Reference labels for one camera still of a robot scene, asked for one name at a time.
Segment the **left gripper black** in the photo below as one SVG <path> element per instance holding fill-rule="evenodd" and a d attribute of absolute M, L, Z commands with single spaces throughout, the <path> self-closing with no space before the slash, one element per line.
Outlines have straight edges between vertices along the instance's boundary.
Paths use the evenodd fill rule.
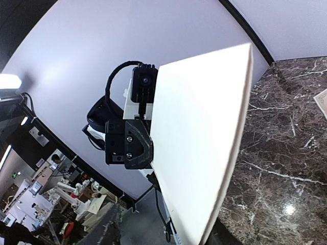
<path fill-rule="evenodd" d="M 152 169 L 154 145 L 146 120 L 110 119 L 105 125 L 107 165 L 125 165 L 126 169 Z"/>

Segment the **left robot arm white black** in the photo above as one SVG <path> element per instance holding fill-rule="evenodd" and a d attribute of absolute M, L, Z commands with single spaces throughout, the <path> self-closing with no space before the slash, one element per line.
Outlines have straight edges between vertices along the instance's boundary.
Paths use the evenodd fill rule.
<path fill-rule="evenodd" d="M 119 164 L 126 169 L 151 169 L 153 141 L 151 119 L 147 108 L 154 101 L 156 82 L 142 78 L 132 80 L 127 91 L 125 112 L 115 102 L 100 98 L 87 114 L 88 125 L 83 132 L 105 153 L 107 165 Z"/>

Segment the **beige letter paper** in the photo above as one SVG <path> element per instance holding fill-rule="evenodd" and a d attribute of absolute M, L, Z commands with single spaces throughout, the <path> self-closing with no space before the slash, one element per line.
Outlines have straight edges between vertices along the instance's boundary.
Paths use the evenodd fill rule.
<path fill-rule="evenodd" d="M 204 244 L 238 156 L 253 70 L 250 43 L 159 68 L 152 167 L 182 244 Z"/>

